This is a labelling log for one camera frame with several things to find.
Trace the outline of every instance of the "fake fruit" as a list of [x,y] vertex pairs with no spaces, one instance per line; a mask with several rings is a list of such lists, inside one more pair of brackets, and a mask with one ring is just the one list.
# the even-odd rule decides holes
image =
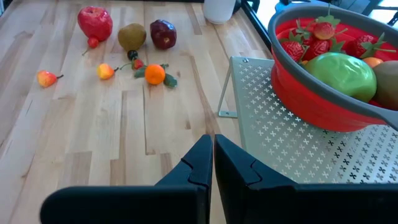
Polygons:
[[374,99],[380,105],[398,110],[398,61],[388,61],[373,68],[377,78]]
[[102,63],[97,67],[97,75],[102,80],[107,80],[114,75],[114,70],[106,63]]
[[152,85],[161,84],[166,77],[164,68],[160,65],[148,65],[145,69],[145,79]]
[[378,66],[379,64],[383,63],[383,60],[379,59],[379,58],[375,58],[375,57],[368,57],[368,58],[364,58],[362,59],[367,65],[369,65],[369,67],[373,68]]
[[381,49],[384,33],[377,39],[371,35],[362,35],[351,41],[347,47],[347,54],[356,58],[373,57],[376,51],[381,50],[385,52],[396,52],[395,50]]
[[147,38],[147,32],[145,28],[140,24],[129,24],[118,32],[118,40],[120,46],[125,51],[138,50],[145,42]]
[[295,61],[298,62],[304,54],[304,47],[301,45],[301,35],[293,35],[293,32],[289,32],[288,39],[280,39],[280,44],[286,53]]
[[140,69],[144,66],[144,62],[142,62],[141,59],[134,59],[133,63],[132,63],[132,69],[137,70]]
[[165,73],[165,77],[163,77],[163,72],[164,70],[168,67],[168,64],[162,64],[162,65],[148,65],[148,66],[143,66],[142,68],[136,70],[134,72],[134,78],[142,78],[145,77],[148,83],[159,83],[161,79],[163,79],[163,84],[169,88],[174,88],[177,86],[177,80]]
[[127,52],[127,58],[128,58],[130,61],[132,61],[132,60],[134,60],[134,59],[137,59],[137,58],[138,58],[138,52],[136,52],[135,50],[129,50],[129,51]]
[[328,40],[335,34],[335,27],[329,22],[318,22],[313,28],[313,34],[320,40]]
[[173,24],[158,19],[150,24],[150,37],[158,49],[169,49],[177,41],[177,31]]
[[144,62],[142,62],[141,59],[138,59],[138,53],[135,50],[129,50],[127,52],[127,58],[132,62],[123,65],[120,69],[122,69],[126,65],[131,65],[131,68],[133,70],[140,69],[144,66]]
[[304,65],[323,83],[348,96],[368,102],[376,92],[376,76],[362,60],[341,53],[325,53]]
[[316,38],[320,40],[328,40],[335,35],[335,30],[337,24],[340,23],[339,19],[335,19],[334,16],[330,14],[330,4],[328,9],[328,15],[317,18],[317,23],[313,28],[313,34]]
[[37,72],[37,82],[44,88],[53,85],[59,78],[62,77],[63,75],[56,77],[53,73],[46,70],[41,70]]
[[316,40],[310,45],[310,48],[305,53],[303,59],[308,61],[312,60],[316,56],[328,52],[329,47],[330,45],[328,40]]
[[88,46],[89,46],[89,48],[87,48],[87,50],[85,51],[85,52],[83,52],[82,53],[82,56],[84,56],[87,52],[88,52],[88,50],[90,49],[90,48],[96,48],[97,46],[98,46],[98,44],[99,44],[99,42],[98,42],[98,39],[97,38],[89,38],[88,40],[87,40],[87,44],[88,44]]
[[112,33],[112,18],[103,7],[88,6],[81,9],[77,22],[88,38],[98,42],[106,40]]

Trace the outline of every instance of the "butcher block countertop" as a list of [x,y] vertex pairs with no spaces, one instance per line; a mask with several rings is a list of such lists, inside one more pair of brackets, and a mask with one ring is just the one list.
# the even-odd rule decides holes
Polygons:
[[[87,48],[76,17],[103,6],[111,37]],[[165,19],[176,45],[156,50],[150,35],[139,50],[145,64],[168,63],[176,89],[150,86],[130,68],[101,81],[100,63],[128,63],[121,27]],[[71,185],[153,185],[202,134],[240,144],[238,121],[216,115],[230,56],[270,58],[240,10],[223,25],[203,17],[203,5],[176,2],[14,0],[0,17],[0,223],[39,223],[43,200]],[[48,88],[36,73],[62,79]],[[232,87],[226,105],[234,107]],[[211,223],[225,223],[213,174]]]

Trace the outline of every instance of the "stem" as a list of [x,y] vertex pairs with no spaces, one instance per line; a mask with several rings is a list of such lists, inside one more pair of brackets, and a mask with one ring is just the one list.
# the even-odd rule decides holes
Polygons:
[[168,64],[162,64],[160,65],[163,69],[166,69],[169,65]]
[[345,29],[343,29],[342,31],[335,33],[334,37],[336,37],[337,35],[340,35],[340,34],[346,32],[347,30],[348,30],[348,29],[345,28]]
[[83,52],[81,56],[84,56],[88,52],[89,49],[90,48],[87,48],[87,50],[85,52]]
[[120,68],[120,70],[122,70],[122,68],[123,68],[124,66],[126,66],[126,65],[132,65],[132,63],[130,62],[130,63],[127,63],[127,64],[123,65],[123,66]]
[[374,50],[381,50],[381,51],[384,51],[384,52],[391,52],[391,53],[397,52],[396,50],[380,49],[378,47],[375,47]]

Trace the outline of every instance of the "kiwi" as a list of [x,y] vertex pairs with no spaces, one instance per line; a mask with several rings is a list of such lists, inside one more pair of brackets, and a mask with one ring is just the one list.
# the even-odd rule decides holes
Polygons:
[[398,61],[388,61],[373,68],[377,78],[374,99],[382,106],[398,110]]
[[118,32],[118,40],[125,51],[138,50],[145,42],[147,32],[140,24],[129,24]]

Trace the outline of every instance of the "orange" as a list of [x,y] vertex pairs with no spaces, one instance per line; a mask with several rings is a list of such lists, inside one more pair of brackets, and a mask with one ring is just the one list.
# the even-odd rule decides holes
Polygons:
[[161,84],[166,78],[166,72],[160,65],[148,65],[145,69],[145,79],[152,85]]
[[368,57],[368,58],[364,58],[362,59],[365,63],[367,63],[367,65],[369,65],[369,67],[374,68],[376,66],[378,66],[379,64],[383,63],[383,60],[375,58],[375,57]]

